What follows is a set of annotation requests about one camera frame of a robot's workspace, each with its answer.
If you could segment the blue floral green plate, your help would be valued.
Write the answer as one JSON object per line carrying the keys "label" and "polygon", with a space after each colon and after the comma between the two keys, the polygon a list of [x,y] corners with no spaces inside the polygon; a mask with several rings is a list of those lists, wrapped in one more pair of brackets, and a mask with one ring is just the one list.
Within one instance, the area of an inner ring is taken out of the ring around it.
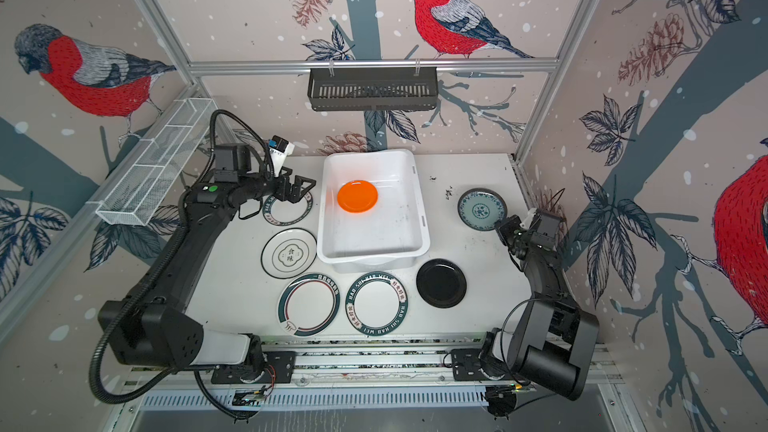
{"label": "blue floral green plate", "polygon": [[460,196],[457,212],[467,227],[486,232],[492,231],[498,222],[507,217],[508,209],[498,193],[487,188],[473,188]]}

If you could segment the orange plate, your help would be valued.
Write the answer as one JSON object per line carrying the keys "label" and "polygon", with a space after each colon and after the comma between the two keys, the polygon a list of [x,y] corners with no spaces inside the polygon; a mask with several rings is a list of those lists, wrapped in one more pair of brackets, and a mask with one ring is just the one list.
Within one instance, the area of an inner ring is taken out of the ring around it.
{"label": "orange plate", "polygon": [[344,184],[337,193],[337,204],[348,213],[364,213],[378,202],[378,189],[371,182],[354,180]]}

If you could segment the white plate green lettered rim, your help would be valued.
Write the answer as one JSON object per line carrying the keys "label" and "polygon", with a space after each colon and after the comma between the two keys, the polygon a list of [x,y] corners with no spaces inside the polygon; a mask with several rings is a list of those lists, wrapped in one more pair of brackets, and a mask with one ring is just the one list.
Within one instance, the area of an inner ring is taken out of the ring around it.
{"label": "white plate green lettered rim", "polygon": [[376,271],[359,277],[347,291],[344,310],[359,333],[380,337],[393,333],[404,322],[409,307],[402,282],[388,272]]}

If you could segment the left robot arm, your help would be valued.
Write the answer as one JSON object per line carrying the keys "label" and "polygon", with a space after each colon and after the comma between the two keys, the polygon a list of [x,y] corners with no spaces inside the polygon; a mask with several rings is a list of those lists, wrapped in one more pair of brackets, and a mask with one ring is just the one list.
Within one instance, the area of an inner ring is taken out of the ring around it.
{"label": "left robot arm", "polygon": [[90,370],[100,370],[107,351],[124,365],[181,371],[204,345],[204,327],[186,309],[218,237],[244,204],[264,198],[297,203],[316,180],[278,168],[269,159],[251,165],[253,148],[217,146],[210,167],[179,202],[179,225],[145,276],[120,301],[98,314],[103,329]]}

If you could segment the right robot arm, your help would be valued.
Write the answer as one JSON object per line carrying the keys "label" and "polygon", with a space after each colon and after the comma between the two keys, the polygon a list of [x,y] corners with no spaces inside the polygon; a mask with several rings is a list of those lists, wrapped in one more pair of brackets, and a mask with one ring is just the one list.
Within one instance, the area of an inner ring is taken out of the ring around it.
{"label": "right robot arm", "polygon": [[586,385],[599,322],[566,282],[556,244],[562,219],[533,209],[526,220],[512,215],[494,226],[531,295],[510,312],[521,313],[513,331],[505,320],[486,335],[482,361],[493,377],[530,381],[574,401]]}

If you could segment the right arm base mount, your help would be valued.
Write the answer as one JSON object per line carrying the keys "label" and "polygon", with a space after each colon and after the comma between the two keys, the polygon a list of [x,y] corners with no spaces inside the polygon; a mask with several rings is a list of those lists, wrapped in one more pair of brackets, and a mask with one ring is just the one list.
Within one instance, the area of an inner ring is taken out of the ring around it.
{"label": "right arm base mount", "polygon": [[520,386],[532,382],[517,374],[511,374],[504,363],[479,348],[456,348],[447,353],[444,365],[451,369],[456,382],[511,381]]}

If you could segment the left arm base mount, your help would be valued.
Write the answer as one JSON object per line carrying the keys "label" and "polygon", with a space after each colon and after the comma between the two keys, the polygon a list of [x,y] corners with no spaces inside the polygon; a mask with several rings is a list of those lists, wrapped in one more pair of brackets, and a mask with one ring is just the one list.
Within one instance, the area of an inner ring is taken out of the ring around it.
{"label": "left arm base mount", "polygon": [[262,352],[239,365],[224,365],[213,371],[211,382],[216,385],[277,385],[292,380],[296,353],[289,351]]}

